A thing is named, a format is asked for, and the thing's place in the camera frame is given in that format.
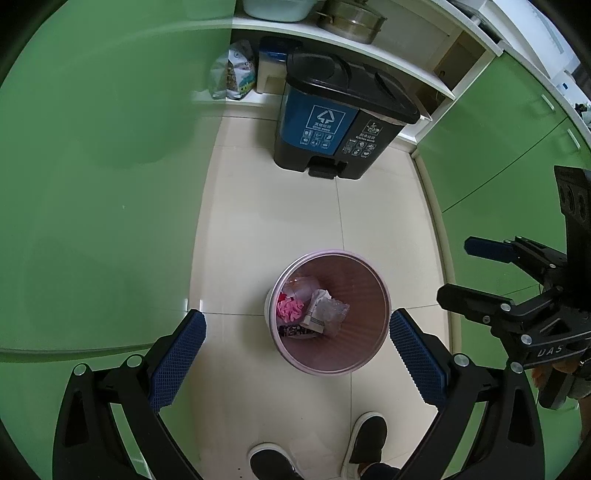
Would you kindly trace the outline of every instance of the dual-compartment trash bin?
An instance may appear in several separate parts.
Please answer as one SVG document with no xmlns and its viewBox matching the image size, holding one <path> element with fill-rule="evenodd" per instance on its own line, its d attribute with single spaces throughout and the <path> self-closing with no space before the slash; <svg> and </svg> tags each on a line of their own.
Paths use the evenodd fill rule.
<svg viewBox="0 0 591 480">
<path fill-rule="evenodd" d="M 274 160 L 314 177 L 361 178 L 420 118 L 397 79 L 336 55 L 290 53 L 286 82 Z"/>
</svg>

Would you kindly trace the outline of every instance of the screw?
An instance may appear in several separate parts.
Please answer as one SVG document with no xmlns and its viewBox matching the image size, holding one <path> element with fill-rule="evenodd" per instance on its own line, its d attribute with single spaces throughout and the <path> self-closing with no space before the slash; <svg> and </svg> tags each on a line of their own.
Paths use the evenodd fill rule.
<svg viewBox="0 0 591 480">
<path fill-rule="evenodd" d="M 470 365 L 470 359 L 466 355 L 459 353 L 453 357 L 453 361 L 460 367 L 467 367 Z"/>
<path fill-rule="evenodd" d="M 132 355 L 130 356 L 125 363 L 130 368 L 135 368 L 141 365 L 143 357 L 141 355 Z"/>
<path fill-rule="evenodd" d="M 74 367 L 74 375 L 79 377 L 86 372 L 86 365 L 85 364 L 78 364 Z"/>
<path fill-rule="evenodd" d="M 511 369 L 516 373 L 516 374 L 522 374 L 523 373 L 523 365 L 517 363 L 517 362 L 511 362 Z"/>
</svg>

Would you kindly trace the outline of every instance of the plastic bag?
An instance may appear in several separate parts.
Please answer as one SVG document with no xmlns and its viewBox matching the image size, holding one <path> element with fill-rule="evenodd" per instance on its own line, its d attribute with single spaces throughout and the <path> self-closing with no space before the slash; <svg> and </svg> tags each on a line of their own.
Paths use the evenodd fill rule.
<svg viewBox="0 0 591 480">
<path fill-rule="evenodd" d="M 315 277 L 296 277 L 285 282 L 281 291 L 288 297 L 307 303 L 312 294 L 320 289 L 320 283 Z"/>
<path fill-rule="evenodd" d="M 331 298 L 326 290 L 316 290 L 301 325 L 334 338 L 348 313 L 349 305 Z"/>
<path fill-rule="evenodd" d="M 252 90 L 256 81 L 254 55 L 248 40 L 238 40 L 228 50 L 226 96 L 240 100 Z"/>
<path fill-rule="evenodd" d="M 349 305 L 336 299 L 322 299 L 316 306 L 316 318 L 324 322 L 323 335 L 334 338 L 349 313 Z"/>
</svg>

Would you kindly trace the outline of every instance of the person's foot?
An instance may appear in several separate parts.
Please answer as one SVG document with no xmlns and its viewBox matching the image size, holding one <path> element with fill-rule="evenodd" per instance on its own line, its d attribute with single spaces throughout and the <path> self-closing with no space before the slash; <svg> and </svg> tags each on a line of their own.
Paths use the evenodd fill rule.
<svg viewBox="0 0 591 480">
<path fill-rule="evenodd" d="M 368 465 L 382 460 L 388 426 L 381 413 L 371 411 L 355 422 L 340 476 L 343 480 L 359 480 L 359 474 Z"/>
<path fill-rule="evenodd" d="M 275 443 L 261 443 L 248 452 L 248 463 L 258 480 L 304 480 L 287 452 Z"/>
</svg>

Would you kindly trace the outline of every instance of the cabinet handle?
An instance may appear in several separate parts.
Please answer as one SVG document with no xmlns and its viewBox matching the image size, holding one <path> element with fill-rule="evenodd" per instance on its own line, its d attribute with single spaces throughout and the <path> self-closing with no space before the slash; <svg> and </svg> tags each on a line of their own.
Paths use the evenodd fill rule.
<svg viewBox="0 0 591 480">
<path fill-rule="evenodd" d="M 568 133 L 570 138 L 573 139 L 574 146 L 577 147 L 577 150 L 581 150 L 581 144 L 579 143 L 579 140 L 577 140 L 577 137 L 574 136 L 574 133 L 572 133 L 571 129 L 567 128 L 566 132 Z"/>
<path fill-rule="evenodd" d="M 548 104 L 548 106 L 550 107 L 550 110 L 552 110 L 553 112 L 556 111 L 556 108 L 554 107 L 554 105 L 552 105 L 552 102 L 550 102 L 550 100 L 548 100 L 548 97 L 546 97 L 546 95 L 544 95 L 542 93 L 542 99 Z"/>
</svg>

